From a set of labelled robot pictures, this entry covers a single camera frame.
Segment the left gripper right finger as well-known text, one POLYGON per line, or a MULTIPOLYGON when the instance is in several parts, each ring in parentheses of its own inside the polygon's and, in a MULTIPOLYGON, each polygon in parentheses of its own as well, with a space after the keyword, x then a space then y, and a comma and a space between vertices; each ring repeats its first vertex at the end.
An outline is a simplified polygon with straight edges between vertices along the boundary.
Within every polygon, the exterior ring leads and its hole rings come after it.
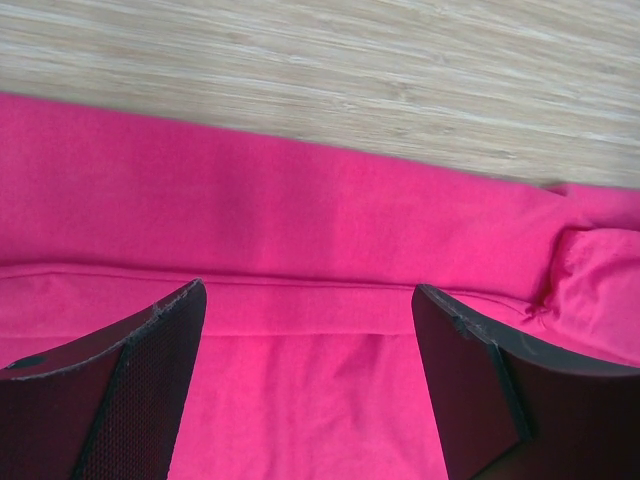
POLYGON ((639 371, 418 286, 412 313, 452 479, 635 479, 639 371))

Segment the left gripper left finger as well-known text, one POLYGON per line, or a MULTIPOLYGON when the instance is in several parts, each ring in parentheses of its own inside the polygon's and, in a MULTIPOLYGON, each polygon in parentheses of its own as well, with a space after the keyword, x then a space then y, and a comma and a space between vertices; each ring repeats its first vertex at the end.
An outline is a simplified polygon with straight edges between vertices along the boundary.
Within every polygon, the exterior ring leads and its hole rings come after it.
POLYGON ((202 336, 194 280, 1 371, 4 479, 165 479, 202 336))

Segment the pink t shirt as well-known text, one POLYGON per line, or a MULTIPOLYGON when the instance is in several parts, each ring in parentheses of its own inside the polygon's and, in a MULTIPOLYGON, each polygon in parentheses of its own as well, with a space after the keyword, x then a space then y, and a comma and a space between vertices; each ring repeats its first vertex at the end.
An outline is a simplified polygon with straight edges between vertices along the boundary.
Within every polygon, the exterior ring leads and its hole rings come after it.
POLYGON ((1 97, 1 360, 193 279, 174 479, 442 479, 419 284, 639 362, 639 194, 1 97))

